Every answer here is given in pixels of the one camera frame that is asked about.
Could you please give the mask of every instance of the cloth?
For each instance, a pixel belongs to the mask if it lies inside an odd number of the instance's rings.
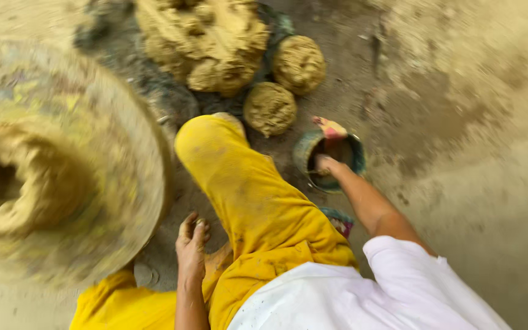
[[[376,282],[308,262],[251,295],[228,330],[510,329],[445,258],[390,236],[371,239],[364,253]]]
[[[248,297],[305,262],[357,267],[347,240],[282,179],[270,157],[249,148],[241,127],[196,117],[181,127],[175,151],[229,236],[229,254],[219,253],[220,264],[208,262],[203,281],[211,329],[226,329]],[[88,289],[70,329],[173,329],[175,292],[135,286],[122,271]]]

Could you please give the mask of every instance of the white shirt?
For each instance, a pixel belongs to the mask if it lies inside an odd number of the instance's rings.
[[[376,282],[307,262],[250,296],[228,330],[510,329],[445,258],[390,236],[371,239],[364,253]]]

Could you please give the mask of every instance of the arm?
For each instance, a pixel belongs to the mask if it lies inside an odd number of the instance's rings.
[[[205,241],[209,225],[197,214],[182,222],[176,242],[178,257],[177,310],[175,330],[209,330],[209,320],[201,284],[205,278]]]
[[[362,223],[370,236],[392,236],[398,240],[415,242],[430,255],[437,256],[427,244],[421,241],[407,217],[401,214],[364,178],[352,172],[347,165],[329,156],[321,155],[317,158],[317,169],[328,170],[339,182],[354,208],[358,221]]]

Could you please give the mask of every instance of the bucket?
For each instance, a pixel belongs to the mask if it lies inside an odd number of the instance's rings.
[[[325,150],[323,131],[308,131],[298,140],[293,149],[293,162],[297,169],[307,177],[309,185],[326,193],[341,193],[341,187],[332,176],[319,176],[311,173],[315,170],[315,156],[328,154],[335,160],[348,165],[357,175],[362,175],[366,168],[364,148],[360,139],[348,134],[347,138],[338,141],[330,150]]]

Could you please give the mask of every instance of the clay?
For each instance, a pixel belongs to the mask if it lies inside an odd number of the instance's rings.
[[[137,8],[146,54],[189,89],[231,97],[258,70],[269,33],[253,1],[138,0]]]
[[[325,79],[325,59],[319,45],[306,36],[283,40],[274,56],[276,82],[297,95],[317,88]]]
[[[266,137],[286,131],[296,114],[295,97],[276,83],[256,84],[244,103],[247,123]]]
[[[47,139],[0,126],[0,236],[26,236],[72,214],[89,189],[87,170]]]

